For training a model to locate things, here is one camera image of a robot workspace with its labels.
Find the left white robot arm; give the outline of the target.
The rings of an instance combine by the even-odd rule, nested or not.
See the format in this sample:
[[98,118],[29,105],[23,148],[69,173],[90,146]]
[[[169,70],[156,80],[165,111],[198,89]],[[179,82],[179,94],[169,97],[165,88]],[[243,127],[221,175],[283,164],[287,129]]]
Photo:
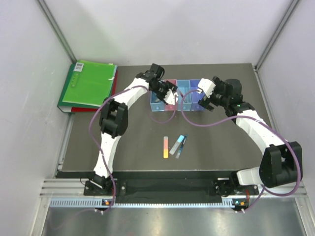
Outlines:
[[106,98],[89,124],[89,135],[98,148],[98,159],[91,179],[101,195],[116,196],[113,159],[118,142],[128,127],[128,110],[143,95],[152,92],[166,105],[176,105],[177,86],[163,81],[165,70],[152,64],[146,72],[140,72],[123,91]]

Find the light blue highlighter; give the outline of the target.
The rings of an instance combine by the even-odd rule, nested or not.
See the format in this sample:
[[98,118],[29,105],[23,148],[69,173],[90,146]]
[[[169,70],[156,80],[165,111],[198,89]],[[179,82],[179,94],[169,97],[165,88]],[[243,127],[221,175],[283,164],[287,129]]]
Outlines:
[[180,135],[177,141],[175,142],[175,144],[173,145],[173,147],[171,148],[171,150],[169,151],[171,155],[175,153],[175,151],[178,149],[178,147],[180,146],[183,140],[184,140],[184,135]]

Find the teal blue bin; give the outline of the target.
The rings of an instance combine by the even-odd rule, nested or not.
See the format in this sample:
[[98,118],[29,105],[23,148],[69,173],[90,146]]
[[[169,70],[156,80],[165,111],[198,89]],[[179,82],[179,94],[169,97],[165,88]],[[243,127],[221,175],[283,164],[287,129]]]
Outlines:
[[190,83],[189,80],[177,80],[177,93],[179,95],[178,98],[178,111],[183,108],[184,111],[190,111],[191,106],[192,106],[192,99],[191,99],[191,94],[189,93],[183,100],[182,98],[185,96],[186,93],[190,91]]

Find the pink bin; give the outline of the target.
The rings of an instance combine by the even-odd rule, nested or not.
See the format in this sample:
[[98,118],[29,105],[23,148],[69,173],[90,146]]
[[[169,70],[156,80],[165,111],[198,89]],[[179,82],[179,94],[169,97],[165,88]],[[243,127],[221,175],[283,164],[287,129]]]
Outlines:
[[[166,80],[166,81],[169,81],[169,82],[171,82],[171,83],[174,84],[174,85],[177,85],[177,80],[176,80],[176,79],[173,79],[173,80]],[[164,106],[164,110],[165,110],[165,111],[174,111],[174,110],[177,110],[177,104],[175,104],[175,105],[170,105],[170,104],[165,105],[165,106]]]

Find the light blue bin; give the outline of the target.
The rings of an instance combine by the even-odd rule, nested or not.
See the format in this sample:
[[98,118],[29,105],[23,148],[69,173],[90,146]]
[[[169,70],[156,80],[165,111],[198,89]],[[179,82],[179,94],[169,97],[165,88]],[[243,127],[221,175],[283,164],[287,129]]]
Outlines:
[[159,100],[154,92],[151,91],[150,106],[152,112],[163,112],[165,111],[165,104]]

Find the orange highlighter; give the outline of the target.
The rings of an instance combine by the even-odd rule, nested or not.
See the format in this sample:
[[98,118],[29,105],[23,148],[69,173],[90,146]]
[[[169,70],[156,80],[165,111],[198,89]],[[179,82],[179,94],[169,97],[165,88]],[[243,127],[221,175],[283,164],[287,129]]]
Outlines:
[[163,158],[168,159],[169,158],[169,146],[168,146],[168,137],[163,137]]

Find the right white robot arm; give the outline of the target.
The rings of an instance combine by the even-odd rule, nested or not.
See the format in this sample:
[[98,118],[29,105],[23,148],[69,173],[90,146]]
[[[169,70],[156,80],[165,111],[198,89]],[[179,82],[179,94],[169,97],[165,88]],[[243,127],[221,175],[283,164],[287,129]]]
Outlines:
[[221,106],[225,114],[241,128],[258,146],[262,153],[259,167],[235,171],[231,174],[230,190],[237,195],[247,190],[248,185],[263,185],[273,188],[289,183],[297,186],[302,179],[302,148],[297,142],[288,142],[275,133],[254,107],[243,100],[242,84],[237,79],[222,81],[202,78],[197,86],[204,93],[198,104],[212,111]]

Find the green folder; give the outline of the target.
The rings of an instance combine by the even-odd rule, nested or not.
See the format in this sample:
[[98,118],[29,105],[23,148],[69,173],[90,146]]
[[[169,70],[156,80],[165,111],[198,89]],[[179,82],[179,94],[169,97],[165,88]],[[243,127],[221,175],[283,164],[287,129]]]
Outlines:
[[117,66],[79,60],[71,65],[61,103],[99,107],[112,94]]

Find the blue pen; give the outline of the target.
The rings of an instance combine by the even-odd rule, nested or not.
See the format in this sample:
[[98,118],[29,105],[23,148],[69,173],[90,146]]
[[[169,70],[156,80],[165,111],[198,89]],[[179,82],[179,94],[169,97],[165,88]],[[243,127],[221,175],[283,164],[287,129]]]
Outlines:
[[179,150],[178,150],[178,152],[177,152],[177,154],[176,154],[176,159],[179,159],[179,157],[180,157],[180,155],[181,155],[181,152],[182,152],[182,150],[183,150],[183,148],[184,148],[185,142],[186,142],[186,140],[187,140],[187,137],[188,137],[187,135],[184,136],[184,139],[183,139],[183,141],[181,142],[180,148],[179,148]]

